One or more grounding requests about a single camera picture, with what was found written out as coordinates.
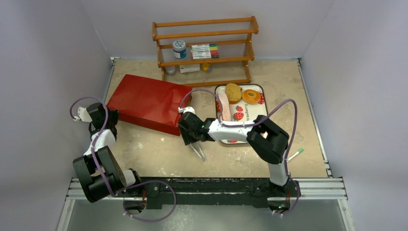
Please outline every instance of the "wall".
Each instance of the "wall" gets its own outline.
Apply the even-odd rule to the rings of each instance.
[[[336,0],[302,60],[358,230],[408,230],[408,2]]]
[[[256,58],[302,57],[334,0],[82,0],[111,56],[156,59],[152,22],[255,15]]]
[[[102,97],[110,59],[79,0],[0,7],[0,230],[55,230],[89,145],[70,104]]]

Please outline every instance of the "floor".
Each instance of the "floor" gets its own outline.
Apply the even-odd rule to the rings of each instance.
[[[268,110],[292,98],[298,106],[298,122],[290,156],[300,148],[302,154],[288,164],[293,177],[325,178],[319,139],[308,106],[302,79],[295,61],[253,61],[249,63],[252,83],[262,86]],[[118,60],[108,90],[109,101],[125,74],[161,79],[156,61]],[[192,83],[200,80],[219,81],[245,78],[241,63],[213,65],[211,73],[203,71],[169,76],[175,83]],[[215,86],[206,87],[214,91]],[[215,117],[214,97],[206,92],[194,92],[191,106],[204,120]],[[293,106],[286,104],[271,119],[291,134]],[[268,177],[267,164],[247,144],[200,144],[206,155],[203,162],[181,137],[119,121],[118,138],[113,154],[123,169],[133,168],[141,176],[157,177]]]

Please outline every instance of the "cable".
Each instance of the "cable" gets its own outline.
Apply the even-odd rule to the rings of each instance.
[[[184,96],[184,98],[181,100],[181,103],[180,103],[179,108],[182,108],[182,106],[183,106],[183,104],[184,104],[184,101],[187,99],[187,97],[189,97],[189,96],[190,96],[193,92],[195,92],[195,91],[206,91],[206,92],[209,92],[209,93],[211,93],[211,94],[213,94],[213,95],[215,96],[215,98],[216,98],[217,101],[220,102],[219,97],[218,97],[215,93],[213,93],[212,91],[207,90],[207,89],[195,89],[195,90],[190,91],[189,93],[187,93],[187,94]],[[286,100],[284,100],[283,102],[281,102],[278,106],[276,106],[267,116],[265,116],[264,118],[262,118],[262,119],[259,120],[258,122],[253,123],[253,124],[245,124],[245,127],[253,127],[253,126],[258,126],[258,125],[262,124],[262,123],[265,122],[267,119],[269,119],[276,111],[278,111],[283,105],[285,105],[285,104],[288,103],[288,102],[292,102],[292,103],[293,103],[293,107],[294,107],[294,119],[293,119],[293,131],[292,131],[291,139],[290,139],[290,141],[289,141],[288,148],[287,148],[287,150],[286,150],[286,155],[285,155],[285,158],[284,158],[284,161],[283,161],[283,162],[284,162],[284,165],[285,165],[285,172],[286,172],[286,175],[288,176],[288,179],[291,180],[291,181],[295,184],[295,186],[297,187],[297,190],[296,190],[296,191],[297,191],[297,197],[296,197],[296,201],[295,201],[294,205],[291,206],[291,208],[290,208],[286,213],[284,213],[284,215],[290,213],[290,212],[296,207],[297,202],[299,201],[299,197],[300,197],[300,188],[299,188],[299,185],[296,183],[296,181],[294,181],[294,180],[291,178],[291,176],[290,176],[290,174],[289,174],[289,170],[288,170],[288,161],[287,161],[288,155],[289,155],[289,151],[290,151],[290,149],[291,149],[291,146],[292,146],[292,143],[293,143],[293,139],[294,139],[294,135],[295,135],[295,132],[296,132],[296,125],[297,125],[297,105],[296,105],[296,102],[295,102],[293,99],[286,99]],[[243,124],[227,125],[227,124],[222,123],[222,121],[221,121],[222,104],[220,103],[219,105],[220,105],[220,112],[219,112],[219,115],[218,115],[217,119],[218,119],[219,123],[221,124],[221,126],[226,127],[226,128],[241,128],[241,127],[244,127]]]
[[[99,136],[102,134],[103,130],[105,129],[106,123],[107,123],[107,121],[108,121],[108,108],[106,107],[105,103],[102,102],[102,100],[100,100],[100,99],[98,99],[98,98],[96,98],[96,97],[93,97],[93,96],[83,97],[83,98],[80,98],[80,99],[76,100],[76,101],[71,105],[71,107],[69,108],[69,114],[70,114],[70,116],[71,116],[72,119],[75,119],[74,115],[72,114],[72,108],[75,106],[76,103],[78,103],[79,101],[81,101],[81,100],[83,100],[83,99],[95,99],[95,100],[99,101],[99,102],[102,104],[102,107],[103,107],[104,110],[105,110],[105,121],[103,122],[102,128],[99,130],[99,132],[98,132],[98,134],[96,135],[95,139],[94,139],[94,140],[92,141],[92,143],[91,143],[91,153],[92,153],[92,159],[93,159],[93,161],[95,162],[96,168],[99,170],[99,173],[101,174],[103,181],[105,182],[105,185],[106,185],[106,188],[107,188],[108,191],[109,191],[109,194],[110,194],[112,197],[115,197],[116,194],[113,192],[113,190],[112,190],[112,188],[111,188],[111,185],[109,184],[109,181],[108,181],[108,179],[106,178],[105,173],[102,171],[101,165],[99,164],[98,159],[96,158],[96,155],[95,155],[95,144],[96,144],[96,141],[99,139]],[[126,189],[133,189],[133,188],[136,188],[136,187],[139,187],[139,186],[148,184],[148,183],[161,183],[161,184],[164,184],[165,186],[167,186],[167,187],[170,189],[170,191],[173,193],[173,197],[174,197],[174,204],[173,204],[173,207],[172,207],[171,211],[170,211],[166,216],[164,216],[164,217],[162,217],[162,218],[159,218],[159,219],[154,219],[154,220],[143,219],[143,218],[134,217],[132,214],[128,213],[127,210],[126,210],[126,208],[125,208],[125,202],[124,202],[124,203],[123,203],[123,208],[124,208],[124,210],[125,210],[125,214],[127,214],[127,215],[128,215],[129,217],[131,217],[131,218],[134,218],[134,219],[137,219],[137,220],[140,220],[140,221],[145,221],[145,222],[157,222],[157,221],[164,220],[164,219],[166,219],[167,217],[169,217],[169,216],[173,213],[174,209],[176,209],[176,204],[177,204],[177,202],[176,202],[176,193],[174,192],[174,190],[171,188],[170,185],[168,185],[168,184],[165,183],[165,182],[159,181],[159,180],[151,180],[151,181],[146,181],[146,182],[143,182],[143,183],[140,183],[140,184],[137,184],[137,185],[129,186],[129,187],[127,187]]]
[[[125,207],[125,202],[123,202],[123,211],[124,211],[124,214],[123,214],[123,215],[128,215],[130,218],[133,218],[133,219],[136,219],[136,220],[140,220],[140,221],[144,221],[144,222],[158,222],[158,221],[161,221],[161,220],[166,219],[167,217],[169,217],[169,216],[174,212],[174,210],[176,209],[176,204],[177,204],[177,201],[176,201],[176,193],[175,193],[174,190],[170,187],[170,185],[168,185],[166,182],[159,181],[159,180],[150,180],[150,181],[146,181],[146,182],[143,182],[143,183],[140,183],[140,184],[136,184],[136,185],[129,186],[129,187],[127,187],[127,189],[137,188],[137,187],[139,187],[139,186],[142,186],[142,185],[145,185],[145,184],[149,184],[149,183],[160,183],[160,184],[164,184],[164,185],[167,186],[167,187],[170,189],[170,191],[173,193],[174,204],[173,204],[173,207],[171,208],[170,212],[169,212],[167,215],[165,215],[164,217],[159,218],[159,219],[144,219],[144,218],[139,218],[139,217],[135,217],[135,216],[133,216],[132,214],[130,214],[130,213],[128,212],[128,210],[126,209],[126,207]]]

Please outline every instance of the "red box lid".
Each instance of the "red box lid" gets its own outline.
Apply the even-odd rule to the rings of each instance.
[[[179,135],[178,107],[191,90],[184,85],[125,75],[107,106],[117,109],[122,121]]]

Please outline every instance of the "pack of colored markers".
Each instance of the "pack of colored markers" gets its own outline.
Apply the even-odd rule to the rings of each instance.
[[[219,58],[218,46],[216,43],[192,45],[190,51],[192,59]]]

